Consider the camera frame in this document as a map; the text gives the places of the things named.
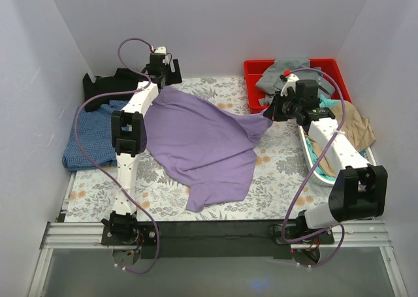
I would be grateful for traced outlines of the beige shirt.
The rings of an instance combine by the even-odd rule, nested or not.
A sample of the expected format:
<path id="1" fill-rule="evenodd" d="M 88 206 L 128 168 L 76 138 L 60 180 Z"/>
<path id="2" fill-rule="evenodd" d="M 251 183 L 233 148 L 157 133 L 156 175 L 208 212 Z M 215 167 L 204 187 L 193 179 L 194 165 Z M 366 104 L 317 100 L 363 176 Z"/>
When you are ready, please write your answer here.
<path id="1" fill-rule="evenodd" d="M 346 106 L 346 120 L 342 127 L 342 131 L 345 132 L 345 136 L 350 141 L 351 145 L 355 147 L 358 152 L 361 152 L 371 146 L 376 141 L 376 137 L 374 136 L 368 118 L 362 117 L 355 106 L 350 102 L 344 101 L 344 104 Z M 339 123 L 342 119 L 342 103 L 340 102 L 340 104 L 334 106 L 331 111 Z M 326 157 L 321 160 L 319 166 L 316 168 L 316 172 L 321 177 L 330 181 L 334 181 L 336 177 L 334 169 Z"/>

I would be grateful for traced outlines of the floral patterned table mat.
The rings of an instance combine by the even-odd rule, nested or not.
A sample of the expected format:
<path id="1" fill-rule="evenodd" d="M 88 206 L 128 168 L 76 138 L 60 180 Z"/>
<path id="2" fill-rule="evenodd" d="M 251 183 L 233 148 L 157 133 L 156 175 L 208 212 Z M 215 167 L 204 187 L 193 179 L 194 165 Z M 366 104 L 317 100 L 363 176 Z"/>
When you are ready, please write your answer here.
<path id="1" fill-rule="evenodd" d="M 237 115 L 249 114 L 243 78 L 193 78 L 174 86 L 206 99 Z M 209 221 L 241 219 L 282 219 L 308 173 L 297 124 L 274 123 L 254 149 L 257 160 L 249 193 L 241 202 L 205 206 L 197 212 L 185 205 L 189 188 L 168 177 L 145 151 L 137 173 L 136 201 L 156 221 Z M 108 219 L 115 201 L 116 186 L 100 170 L 77 172 L 67 201 L 65 223 L 100 222 Z M 314 176 L 299 196 L 291 217 L 328 199 L 330 187 L 318 185 Z"/>

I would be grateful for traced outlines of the black folded shirt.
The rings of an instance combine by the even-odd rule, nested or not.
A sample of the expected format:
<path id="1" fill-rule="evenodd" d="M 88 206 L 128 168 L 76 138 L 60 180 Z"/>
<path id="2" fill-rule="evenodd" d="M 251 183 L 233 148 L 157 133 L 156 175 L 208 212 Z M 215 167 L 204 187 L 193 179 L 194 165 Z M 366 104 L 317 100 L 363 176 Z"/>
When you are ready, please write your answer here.
<path id="1" fill-rule="evenodd" d="M 118 68 L 113 76 L 97 76 L 95 82 L 91 81 L 89 74 L 85 74 L 82 83 L 85 100 L 104 93 L 116 93 L 118 95 L 105 96 L 91 101 L 84 107 L 86 112 L 96 111 L 102 104 L 109 104 L 111 100 L 129 101 L 133 94 L 120 94 L 125 91 L 137 89 L 138 83 L 146 81 L 144 76 L 132 72 L 129 69 Z"/>

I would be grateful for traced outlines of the purple polo shirt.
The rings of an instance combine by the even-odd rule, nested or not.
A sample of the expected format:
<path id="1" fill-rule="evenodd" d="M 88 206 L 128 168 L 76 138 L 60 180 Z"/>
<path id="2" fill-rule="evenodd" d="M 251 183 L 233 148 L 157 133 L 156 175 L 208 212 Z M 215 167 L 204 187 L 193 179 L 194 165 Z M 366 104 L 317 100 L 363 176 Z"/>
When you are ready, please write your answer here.
<path id="1" fill-rule="evenodd" d="M 272 121 L 236 115 L 173 87 L 146 112 L 147 149 L 174 180 L 189 187 L 185 208 L 243 201 L 256 165 L 255 147 Z"/>

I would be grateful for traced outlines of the red plastic bin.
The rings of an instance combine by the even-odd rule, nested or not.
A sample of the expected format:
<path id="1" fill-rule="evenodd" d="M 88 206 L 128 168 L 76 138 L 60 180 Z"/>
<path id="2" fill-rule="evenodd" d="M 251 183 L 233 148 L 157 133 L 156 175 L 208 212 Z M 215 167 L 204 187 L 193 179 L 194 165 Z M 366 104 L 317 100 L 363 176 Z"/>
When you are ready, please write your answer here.
<path id="1" fill-rule="evenodd" d="M 267 108 L 267 106 L 262 106 L 259 102 L 259 99 L 265 97 L 265 92 L 260 90 L 256 86 L 256 83 L 261 78 L 264 71 L 267 70 L 267 68 L 269 68 L 273 62 L 273 59 L 247 60 L 244 62 L 244 78 L 246 80 L 248 106 L 251 114 L 259 113 Z M 313 68 L 319 67 L 323 72 L 325 72 L 327 74 L 326 79 L 332 78 L 335 80 L 342 91 L 344 100 L 351 102 L 349 91 L 346 88 L 344 79 L 341 75 L 340 69 L 338 68 L 338 64 L 334 59 L 311 58 L 310 65 Z"/>

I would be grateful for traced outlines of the aluminium front rail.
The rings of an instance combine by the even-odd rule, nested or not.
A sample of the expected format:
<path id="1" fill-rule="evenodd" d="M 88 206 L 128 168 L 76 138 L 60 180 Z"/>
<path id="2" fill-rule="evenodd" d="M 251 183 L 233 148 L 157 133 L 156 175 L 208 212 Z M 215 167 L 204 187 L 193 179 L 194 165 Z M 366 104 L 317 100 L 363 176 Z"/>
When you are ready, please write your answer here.
<path id="1" fill-rule="evenodd" d="M 281 223 L 140 223 L 142 249 L 102 223 L 47 225 L 30 296 L 407 296 L 381 221 L 334 228 L 305 252 Z"/>

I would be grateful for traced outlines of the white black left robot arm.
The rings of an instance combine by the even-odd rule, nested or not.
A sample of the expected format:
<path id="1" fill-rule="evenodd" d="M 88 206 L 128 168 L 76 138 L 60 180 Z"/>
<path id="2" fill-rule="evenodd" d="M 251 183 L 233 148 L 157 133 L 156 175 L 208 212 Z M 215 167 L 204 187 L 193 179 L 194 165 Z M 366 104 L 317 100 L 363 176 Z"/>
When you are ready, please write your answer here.
<path id="1" fill-rule="evenodd" d="M 112 146 L 116 152 L 117 178 L 122 190 L 116 194 L 110 218 L 103 219 L 105 235 L 103 244 L 134 245 L 140 243 L 140 230 L 137 221 L 137 205 L 134 204 L 137 169 L 140 154 L 147 144 L 144 116 L 159 92 L 167 85 L 182 81 L 178 60 L 171 69 L 172 56 L 164 46 L 150 53 L 146 65 L 147 80 L 139 82 L 138 91 L 133 94 L 126 106 L 112 113 Z"/>

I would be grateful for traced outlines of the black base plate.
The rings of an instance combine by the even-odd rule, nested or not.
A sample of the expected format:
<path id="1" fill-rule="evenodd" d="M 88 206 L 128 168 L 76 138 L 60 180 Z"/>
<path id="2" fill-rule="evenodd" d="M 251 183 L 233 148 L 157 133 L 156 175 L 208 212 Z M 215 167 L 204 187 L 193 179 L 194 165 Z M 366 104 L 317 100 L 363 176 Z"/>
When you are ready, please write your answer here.
<path id="1" fill-rule="evenodd" d="M 144 259 L 159 258 L 223 258 L 272 257 L 292 259 L 291 246 L 280 242 L 281 220 L 249 221 L 160 221 L 160 242 L 157 243 L 154 226 L 149 222 L 138 224 L 140 243 L 134 245 L 101 245 L 128 249 L 141 245 Z"/>

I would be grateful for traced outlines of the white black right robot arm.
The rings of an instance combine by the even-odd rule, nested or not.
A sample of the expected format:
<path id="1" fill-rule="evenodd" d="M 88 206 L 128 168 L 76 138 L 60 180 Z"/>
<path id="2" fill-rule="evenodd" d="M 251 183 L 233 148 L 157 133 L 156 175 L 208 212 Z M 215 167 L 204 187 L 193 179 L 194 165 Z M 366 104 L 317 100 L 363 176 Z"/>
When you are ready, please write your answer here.
<path id="1" fill-rule="evenodd" d="M 284 220 L 281 240 L 310 243 L 338 223 L 383 215 L 388 173 L 383 166 L 369 163 L 350 143 L 329 108 L 322 108 L 315 80 L 301 80 L 294 74 L 282 76 L 285 82 L 276 93 L 264 117 L 272 121 L 295 119 L 318 145 L 336 174 L 326 203 L 298 214 L 290 227 Z"/>

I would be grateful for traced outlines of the teal shirt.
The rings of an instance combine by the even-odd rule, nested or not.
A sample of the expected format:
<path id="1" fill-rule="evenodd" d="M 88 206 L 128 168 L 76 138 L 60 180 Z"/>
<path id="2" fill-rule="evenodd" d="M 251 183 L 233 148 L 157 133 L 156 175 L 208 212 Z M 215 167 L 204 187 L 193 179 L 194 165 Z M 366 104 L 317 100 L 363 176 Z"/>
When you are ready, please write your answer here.
<path id="1" fill-rule="evenodd" d="M 329 98 L 326 98 L 326 96 L 324 95 L 320 95 L 319 98 L 320 98 L 321 108 L 329 108 L 331 110 L 334 106 L 340 104 L 340 100 L 329 99 Z M 321 151 L 321 147 L 318 146 L 318 143 L 312 138 L 310 138 L 309 150 L 310 150 L 312 163 L 315 163 L 317 158 L 322 154 L 322 151 Z"/>

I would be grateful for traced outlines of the grey shirt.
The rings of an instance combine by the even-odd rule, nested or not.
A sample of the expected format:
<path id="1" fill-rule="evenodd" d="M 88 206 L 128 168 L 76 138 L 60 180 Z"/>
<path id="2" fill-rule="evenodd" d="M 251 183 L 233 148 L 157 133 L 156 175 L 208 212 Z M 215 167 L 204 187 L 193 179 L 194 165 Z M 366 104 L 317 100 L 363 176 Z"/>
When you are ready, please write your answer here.
<path id="1" fill-rule="evenodd" d="M 265 96 L 259 99 L 261 106 L 268 106 L 275 92 L 281 91 L 284 86 L 284 82 L 280 79 L 280 76 L 286 70 L 311 68 L 311 61 L 308 58 L 283 58 L 277 59 L 274 63 L 264 71 L 259 81 L 256 83 L 261 91 L 265 92 Z M 324 96 L 328 99 L 332 97 L 335 92 L 334 86 L 320 73 L 312 70 L 304 70 L 296 73 L 296 76 L 300 80 L 316 80 L 321 86 L 318 91 L 319 96 Z"/>

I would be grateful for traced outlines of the blue checked folded shirt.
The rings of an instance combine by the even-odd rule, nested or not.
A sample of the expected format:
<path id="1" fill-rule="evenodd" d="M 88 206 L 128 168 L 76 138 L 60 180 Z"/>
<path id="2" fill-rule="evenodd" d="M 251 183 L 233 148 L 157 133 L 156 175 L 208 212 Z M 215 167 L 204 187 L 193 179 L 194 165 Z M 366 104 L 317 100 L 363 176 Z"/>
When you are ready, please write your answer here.
<path id="1" fill-rule="evenodd" d="M 101 105 L 96 111 L 81 111 L 78 117 L 78 128 L 72 128 L 67 147 L 62 156 L 62 164 L 69 172 L 95 168 L 80 151 L 74 132 L 78 131 L 79 142 L 84 151 L 101 167 L 116 164 L 116 154 L 112 147 L 111 116 L 121 110 L 126 101 L 111 100 Z"/>

